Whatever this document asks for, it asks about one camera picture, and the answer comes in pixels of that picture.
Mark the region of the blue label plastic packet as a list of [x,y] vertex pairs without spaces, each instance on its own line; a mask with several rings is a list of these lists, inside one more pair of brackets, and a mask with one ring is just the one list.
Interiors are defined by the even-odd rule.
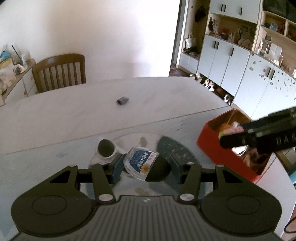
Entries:
[[159,153],[143,147],[133,147],[123,160],[126,171],[140,181],[161,182],[170,172],[170,163]]

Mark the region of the pink square dish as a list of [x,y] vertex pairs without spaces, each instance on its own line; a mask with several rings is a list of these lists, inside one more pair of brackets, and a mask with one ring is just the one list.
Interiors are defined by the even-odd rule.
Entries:
[[219,132],[218,139],[220,140],[223,136],[232,135],[235,133],[242,133],[244,132],[243,127],[240,125],[239,122],[234,121],[231,125],[226,124],[224,125],[224,129]]

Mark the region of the fish pattern table mat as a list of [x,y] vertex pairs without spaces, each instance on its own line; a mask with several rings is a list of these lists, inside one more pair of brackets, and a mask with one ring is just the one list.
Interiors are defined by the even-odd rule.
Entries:
[[89,165],[112,173],[116,197],[121,195],[176,197],[184,172],[199,163],[183,144],[155,133],[130,133],[112,140],[99,138]]

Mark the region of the white cup dark contents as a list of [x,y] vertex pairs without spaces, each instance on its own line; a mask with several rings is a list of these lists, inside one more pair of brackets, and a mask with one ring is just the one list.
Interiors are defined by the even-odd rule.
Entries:
[[117,154],[125,153],[125,150],[119,147],[115,142],[102,137],[98,138],[98,144],[95,151],[102,159],[111,159]]

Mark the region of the red metal tin box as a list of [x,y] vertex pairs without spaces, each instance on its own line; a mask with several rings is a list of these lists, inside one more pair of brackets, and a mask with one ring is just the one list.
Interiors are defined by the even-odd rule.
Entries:
[[239,110],[229,110],[205,123],[197,144],[216,165],[255,183],[267,170],[272,153],[256,146],[256,137],[247,130],[250,122]]

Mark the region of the small grey cylinder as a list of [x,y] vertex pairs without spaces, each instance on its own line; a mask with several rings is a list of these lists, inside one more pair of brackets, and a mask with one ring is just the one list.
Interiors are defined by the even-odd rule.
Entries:
[[124,105],[128,102],[129,98],[123,96],[121,98],[119,98],[116,102],[119,104],[119,105]]

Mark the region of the white sneakers pair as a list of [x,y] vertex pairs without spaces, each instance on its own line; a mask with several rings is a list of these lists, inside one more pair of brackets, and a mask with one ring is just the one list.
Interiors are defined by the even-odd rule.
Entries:
[[202,86],[208,89],[210,92],[214,92],[215,90],[215,83],[209,79],[206,79]]

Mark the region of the brown wooden chair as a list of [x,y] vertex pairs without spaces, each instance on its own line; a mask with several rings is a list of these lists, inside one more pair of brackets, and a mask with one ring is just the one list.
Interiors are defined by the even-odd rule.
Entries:
[[39,93],[85,84],[85,57],[77,53],[49,57],[34,65],[32,73]]

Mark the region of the wooden side shelf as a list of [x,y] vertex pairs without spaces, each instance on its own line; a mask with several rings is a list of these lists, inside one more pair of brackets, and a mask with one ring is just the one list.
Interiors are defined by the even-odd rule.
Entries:
[[1,106],[38,93],[33,77],[35,64],[29,51],[1,46]]

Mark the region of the white blue wall cabinet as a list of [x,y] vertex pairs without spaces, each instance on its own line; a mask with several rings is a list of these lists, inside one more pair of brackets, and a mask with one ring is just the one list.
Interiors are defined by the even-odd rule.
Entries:
[[182,1],[176,65],[252,119],[295,106],[295,1]]

